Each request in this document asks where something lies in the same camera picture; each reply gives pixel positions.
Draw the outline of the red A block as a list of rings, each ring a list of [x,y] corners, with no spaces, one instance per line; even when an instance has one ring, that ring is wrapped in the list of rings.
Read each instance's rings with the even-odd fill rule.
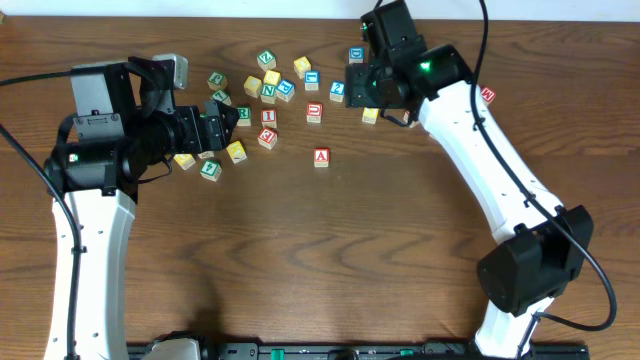
[[[316,168],[326,168],[330,164],[330,149],[315,148],[314,149],[314,166]]]

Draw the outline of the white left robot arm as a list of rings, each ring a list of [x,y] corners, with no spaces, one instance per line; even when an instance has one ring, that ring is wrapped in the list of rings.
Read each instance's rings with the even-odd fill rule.
[[[178,106],[188,61],[177,54],[78,65],[75,113],[44,163],[57,240],[48,359],[126,359],[125,265],[139,187],[156,164],[220,151],[236,108],[209,100]]]

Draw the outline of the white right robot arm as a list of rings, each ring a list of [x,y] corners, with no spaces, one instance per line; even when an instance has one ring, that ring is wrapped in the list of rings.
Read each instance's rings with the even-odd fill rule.
[[[591,262],[593,221],[566,209],[527,167],[499,128],[469,66],[452,45],[429,48],[402,1],[360,18],[369,60],[345,70],[350,108],[408,111],[449,156],[488,223],[495,248],[477,264],[489,299],[473,339],[484,359],[527,359],[548,307]]]

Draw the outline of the red I block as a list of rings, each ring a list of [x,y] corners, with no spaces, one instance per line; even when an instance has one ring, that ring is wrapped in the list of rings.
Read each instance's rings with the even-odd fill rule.
[[[261,124],[263,127],[277,128],[277,110],[263,109],[261,111]]]

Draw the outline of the blue 2 block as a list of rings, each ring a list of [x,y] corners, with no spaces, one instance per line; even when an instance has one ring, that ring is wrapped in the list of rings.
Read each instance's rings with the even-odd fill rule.
[[[333,81],[329,90],[331,101],[342,103],[345,95],[345,84],[340,81]]]

